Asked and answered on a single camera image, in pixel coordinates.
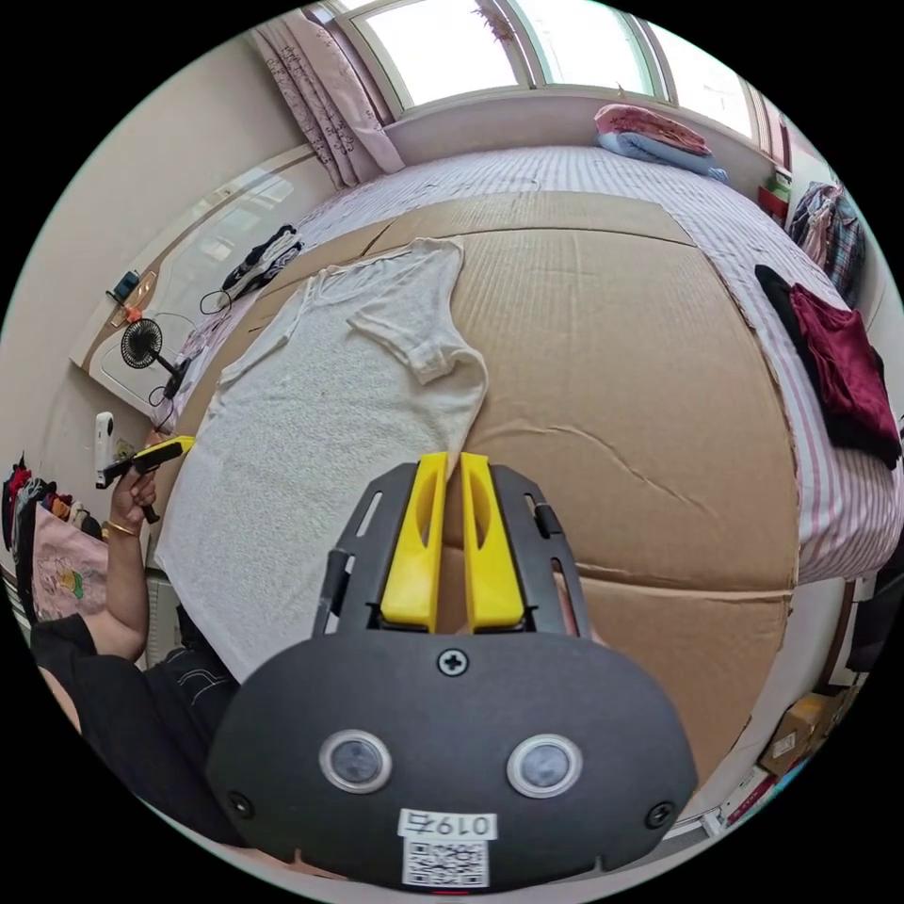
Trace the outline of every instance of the red garment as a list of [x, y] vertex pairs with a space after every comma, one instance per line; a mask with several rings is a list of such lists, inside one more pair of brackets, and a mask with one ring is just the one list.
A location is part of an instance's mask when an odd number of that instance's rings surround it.
[[31, 471], [27, 468], [16, 468], [9, 481], [9, 523], [12, 524], [16, 514], [16, 496], [19, 490], [31, 479]]
[[637, 132], [697, 156], [709, 156], [711, 153], [702, 135], [680, 122], [670, 120], [668, 116], [654, 113], [642, 106], [607, 104], [594, 119], [601, 135], [607, 132]]
[[899, 449], [895, 417], [860, 312], [833, 308], [802, 285], [791, 287], [790, 299], [826, 407]]

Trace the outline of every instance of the window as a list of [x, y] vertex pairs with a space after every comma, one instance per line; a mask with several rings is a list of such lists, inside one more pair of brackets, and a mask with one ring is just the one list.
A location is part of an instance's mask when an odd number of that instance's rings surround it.
[[655, 94], [638, 38], [615, 9], [588, 0], [511, 0], [510, 5], [539, 52], [547, 83]]
[[487, 27], [476, 0], [414, 0], [367, 12], [355, 25], [403, 109], [518, 85], [506, 47]]
[[676, 104], [753, 138], [747, 93], [737, 74], [690, 41], [653, 23], [650, 28], [669, 64]]
[[736, 73], [664, 28], [594, 0], [321, 6], [333, 9], [396, 117], [466, 95], [591, 90], [601, 103], [646, 96], [770, 148], [763, 102]]

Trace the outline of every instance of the gold bracelet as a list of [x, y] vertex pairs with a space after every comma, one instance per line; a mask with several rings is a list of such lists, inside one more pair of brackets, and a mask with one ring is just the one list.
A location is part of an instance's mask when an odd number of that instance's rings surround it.
[[138, 534], [132, 530], [129, 530], [128, 527], [122, 527], [120, 525], [114, 525], [112, 521], [108, 521], [106, 523], [107, 527], [113, 527], [116, 530], [119, 530], [123, 534], [128, 534], [129, 537], [135, 537], [137, 539]]

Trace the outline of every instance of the label sticker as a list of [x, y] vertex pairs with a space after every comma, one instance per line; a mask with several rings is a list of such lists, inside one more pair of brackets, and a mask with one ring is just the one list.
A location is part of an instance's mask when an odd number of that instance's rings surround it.
[[487, 888], [489, 844], [485, 841], [415, 841], [403, 837], [402, 882], [419, 888]]
[[776, 741], [772, 745], [772, 759], [777, 760], [780, 756], [784, 756], [788, 751], [792, 751], [798, 744], [797, 732], [786, 734], [781, 740]]
[[495, 841], [495, 813], [434, 813], [409, 810], [398, 813], [398, 834], [416, 841]]

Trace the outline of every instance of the plaid shirt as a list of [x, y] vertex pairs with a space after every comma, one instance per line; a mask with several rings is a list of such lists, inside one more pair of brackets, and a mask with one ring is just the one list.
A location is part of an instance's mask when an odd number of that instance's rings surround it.
[[823, 206], [831, 206], [829, 246], [826, 251], [826, 275], [838, 290], [838, 294], [851, 309], [857, 306], [857, 289], [864, 265], [866, 239], [864, 227], [857, 219], [853, 207], [844, 196], [836, 195], [836, 186], [811, 182], [798, 202], [791, 217], [788, 233], [797, 245], [802, 246], [810, 228], [810, 217]]

